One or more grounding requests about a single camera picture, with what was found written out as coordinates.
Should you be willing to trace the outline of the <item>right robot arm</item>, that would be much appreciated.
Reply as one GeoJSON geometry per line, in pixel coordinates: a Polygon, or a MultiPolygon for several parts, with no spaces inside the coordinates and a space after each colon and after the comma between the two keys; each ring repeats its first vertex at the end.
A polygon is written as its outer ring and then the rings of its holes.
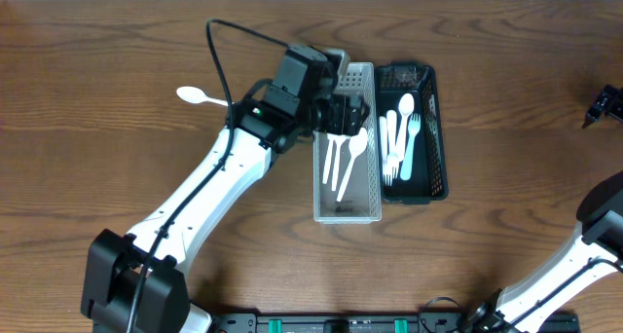
{"type": "Polygon", "coordinates": [[[462,332],[536,332],[592,283],[622,271],[622,173],[595,186],[570,237],[538,269],[501,289],[463,322],[462,332]]]}

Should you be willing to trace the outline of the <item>white fork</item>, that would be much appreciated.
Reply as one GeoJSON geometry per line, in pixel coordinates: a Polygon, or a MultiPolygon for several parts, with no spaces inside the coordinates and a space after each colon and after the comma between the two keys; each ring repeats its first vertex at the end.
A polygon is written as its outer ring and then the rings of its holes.
{"type": "Polygon", "coordinates": [[[421,115],[413,114],[408,122],[408,138],[405,149],[404,159],[400,168],[400,179],[408,181],[413,173],[413,160],[415,150],[415,139],[421,130],[421,115]]]}
{"type": "Polygon", "coordinates": [[[381,153],[382,153],[382,174],[385,186],[390,186],[392,182],[391,170],[388,167],[388,135],[387,135],[387,122],[383,116],[379,117],[379,130],[381,139],[381,153]]]}

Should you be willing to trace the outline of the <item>white spoon group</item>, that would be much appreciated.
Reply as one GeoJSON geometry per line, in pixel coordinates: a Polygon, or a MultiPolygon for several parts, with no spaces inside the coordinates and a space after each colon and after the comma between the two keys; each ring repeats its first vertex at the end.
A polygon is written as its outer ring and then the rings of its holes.
{"type": "Polygon", "coordinates": [[[398,160],[402,162],[405,156],[408,120],[415,110],[415,100],[410,93],[405,93],[398,103],[400,126],[396,138],[396,152],[398,160]]]}

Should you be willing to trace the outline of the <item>white fork tines down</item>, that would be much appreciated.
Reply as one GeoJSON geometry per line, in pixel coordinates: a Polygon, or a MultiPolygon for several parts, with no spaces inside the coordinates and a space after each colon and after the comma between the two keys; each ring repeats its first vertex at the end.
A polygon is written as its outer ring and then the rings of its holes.
{"type": "Polygon", "coordinates": [[[399,159],[396,149],[396,131],[397,131],[397,113],[395,110],[388,110],[386,113],[387,139],[388,139],[388,157],[387,167],[389,171],[389,185],[397,177],[399,169],[399,159]]]}

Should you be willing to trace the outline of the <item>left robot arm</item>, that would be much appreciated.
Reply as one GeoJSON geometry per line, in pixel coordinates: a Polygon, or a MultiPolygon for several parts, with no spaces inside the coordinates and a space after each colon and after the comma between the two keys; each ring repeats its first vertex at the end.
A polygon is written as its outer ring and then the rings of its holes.
{"type": "Polygon", "coordinates": [[[301,135],[359,133],[369,106],[336,91],[349,58],[340,49],[290,45],[272,79],[232,103],[200,165],[152,214],[123,236],[103,230],[89,248],[82,314],[96,332],[207,332],[186,277],[209,235],[238,198],[301,135]]]}

